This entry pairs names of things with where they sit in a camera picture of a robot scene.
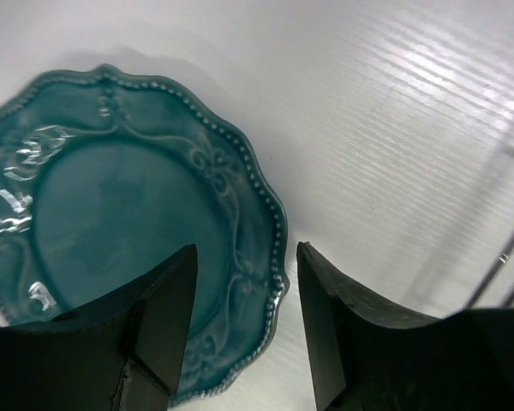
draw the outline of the glossy glaze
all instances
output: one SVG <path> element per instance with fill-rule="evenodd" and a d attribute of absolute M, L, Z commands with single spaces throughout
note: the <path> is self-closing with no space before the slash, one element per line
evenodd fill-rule
<path fill-rule="evenodd" d="M 173 80 L 49 72 L 0 109 L 4 316 L 50 319 L 195 243 L 176 402 L 224 390 L 270 341 L 286 236 L 245 136 Z"/>

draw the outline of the teal plate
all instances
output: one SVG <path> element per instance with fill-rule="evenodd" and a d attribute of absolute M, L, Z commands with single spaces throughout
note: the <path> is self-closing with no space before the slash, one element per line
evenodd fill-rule
<path fill-rule="evenodd" d="M 195 243 L 174 403 L 225 390 L 270 342 L 286 239 L 245 135 L 171 79 L 53 71 L 0 108 L 0 310 L 49 320 Z"/>

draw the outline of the white background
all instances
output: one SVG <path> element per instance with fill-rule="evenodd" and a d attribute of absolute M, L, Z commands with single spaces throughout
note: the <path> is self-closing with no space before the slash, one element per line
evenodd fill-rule
<path fill-rule="evenodd" d="M 445 316 L 514 229 L 514 0 L 0 1 L 0 104 L 100 63 L 167 75 L 237 125 L 289 219 L 274 342 L 180 410 L 315 409 L 298 241 Z M 513 280 L 514 258 L 483 303 Z"/>

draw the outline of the plate center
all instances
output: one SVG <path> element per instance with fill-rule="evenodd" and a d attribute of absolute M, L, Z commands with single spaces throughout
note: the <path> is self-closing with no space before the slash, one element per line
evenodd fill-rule
<path fill-rule="evenodd" d="M 35 195 L 33 222 L 45 281 L 70 307 L 191 243 L 199 254 L 191 330 L 224 297 L 231 238 L 223 210 L 187 164 L 158 148 L 107 138 L 64 152 Z"/>

